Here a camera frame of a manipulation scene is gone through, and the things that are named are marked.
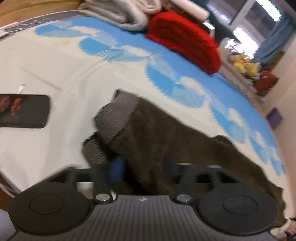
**bed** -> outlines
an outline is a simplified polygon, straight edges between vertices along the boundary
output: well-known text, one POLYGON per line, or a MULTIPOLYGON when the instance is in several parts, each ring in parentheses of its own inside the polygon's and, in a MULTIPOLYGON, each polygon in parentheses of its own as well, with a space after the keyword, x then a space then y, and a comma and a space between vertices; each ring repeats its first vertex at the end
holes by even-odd
POLYGON ((92 118, 121 88, 209 136, 228 136, 284 188, 284 215, 294 215, 286 170, 266 120, 221 74, 208 75, 143 34, 91 17, 45 19, 49 22, 24 31, 11 29, 13 36, 0 42, 1 92, 16 93, 25 84, 23 93, 52 99, 45 128, 0 129, 0 171, 16 188, 25 190, 69 165, 87 168, 81 147, 95 130, 92 118))

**black round disc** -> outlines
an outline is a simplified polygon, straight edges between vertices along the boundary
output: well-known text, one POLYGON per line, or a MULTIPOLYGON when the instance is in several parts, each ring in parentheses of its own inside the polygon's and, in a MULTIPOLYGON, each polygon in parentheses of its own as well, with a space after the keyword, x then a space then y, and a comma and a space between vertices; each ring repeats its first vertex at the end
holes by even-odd
POLYGON ((245 184, 221 184, 198 202, 198 213, 213 228, 232 235, 253 235, 272 227, 278 206, 267 194, 245 184))
POLYGON ((26 233, 51 235, 79 225, 89 210, 83 194, 67 184, 48 182, 18 194, 9 207, 9 217, 26 233))

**blue circle pattern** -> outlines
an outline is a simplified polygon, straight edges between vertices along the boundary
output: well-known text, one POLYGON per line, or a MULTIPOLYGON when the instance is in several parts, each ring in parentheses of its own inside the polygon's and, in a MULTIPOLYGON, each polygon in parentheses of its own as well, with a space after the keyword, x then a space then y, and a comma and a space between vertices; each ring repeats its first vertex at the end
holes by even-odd
MULTIPOLYGON (((40 26, 35 29, 35 34, 39 36, 46 36, 46 37, 58 37, 58 38, 70 38, 70 37, 80 37, 80 36, 87 36, 87 38, 83 39, 79 43, 79 48, 86 54, 92 55, 92 56, 99 56, 103 57, 104 60, 112 62, 112 61, 123 61, 123 62, 138 62, 142 61, 144 59, 147 59, 147 57, 142 57, 135 55, 133 53, 130 53, 127 50, 122 49, 121 47, 116 46, 109 46, 105 42, 102 43, 99 40, 92 38, 90 34, 86 34, 83 32, 80 32, 78 30, 70 29, 70 27, 73 26, 87 26, 90 28, 97 28, 97 26, 100 26, 100 29, 108 31, 109 35, 120 35, 120 39, 122 44, 124 42, 128 42, 128 44, 131 43, 130 33, 124 32, 120 29, 117 29, 109 24, 106 24, 104 22, 101 22, 99 20, 95 20, 93 18, 77 18, 75 20, 67 21, 67 22, 60 22, 60 24, 57 25, 45 25, 40 26)), ((145 42, 146 48, 148 51, 153 51, 155 47, 158 45, 155 43, 147 42, 145 38, 143 38, 142 35, 134 35, 133 38, 133 44, 135 47, 138 45, 141 45, 145 42)), ((170 59, 170 62, 176 62, 174 58, 170 59)), ((183 71, 191 70, 193 67, 188 63, 187 65, 184 63, 183 65, 184 69, 183 71)), ((146 66, 146 74, 151 82, 168 98, 171 98, 178 103, 190 107, 190 108, 201 108, 205 104, 205 96, 198 94, 196 91, 188 89, 186 86, 181 85, 178 83, 178 81, 173 80, 175 78, 168 77, 162 73, 160 73, 158 70, 154 68, 153 65, 147 64, 146 66)), ((213 117, 216 119, 216 121, 219 123, 219 125, 223 128, 223 130, 235 141, 238 143, 246 143, 247 136, 246 132, 244 130, 243 126, 238 125, 234 121, 228 120, 227 117, 219 112, 215 107, 211 106, 209 104, 210 110, 213 114, 213 117)), ((283 163, 276 161, 271 156, 268 157, 268 148, 262 147, 257 143, 257 141, 249 137, 250 144, 259 157, 259 159, 264 163, 268 164, 268 160, 270 159, 271 165, 273 166, 276 174, 278 176, 285 174, 285 169, 283 166, 283 163)))

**black smartphone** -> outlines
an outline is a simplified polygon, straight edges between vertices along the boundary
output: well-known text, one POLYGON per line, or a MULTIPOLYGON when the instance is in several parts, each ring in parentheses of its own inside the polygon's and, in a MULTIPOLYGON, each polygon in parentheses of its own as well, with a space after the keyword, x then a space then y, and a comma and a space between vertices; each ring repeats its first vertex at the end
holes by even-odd
POLYGON ((0 127, 43 128, 49 110, 47 95, 0 94, 0 127))

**red cushion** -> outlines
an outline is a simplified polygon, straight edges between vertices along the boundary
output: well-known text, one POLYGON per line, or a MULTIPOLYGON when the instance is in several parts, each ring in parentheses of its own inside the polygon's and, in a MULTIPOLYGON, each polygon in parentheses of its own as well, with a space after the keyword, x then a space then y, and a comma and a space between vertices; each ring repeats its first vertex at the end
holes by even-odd
POLYGON ((258 94, 262 94, 264 91, 273 87, 278 79, 270 70, 262 71, 260 72, 260 80, 254 84, 254 87, 258 91, 258 94))
POLYGON ((154 16, 146 37, 178 52, 209 74, 220 68, 216 42, 203 29, 176 13, 154 16))

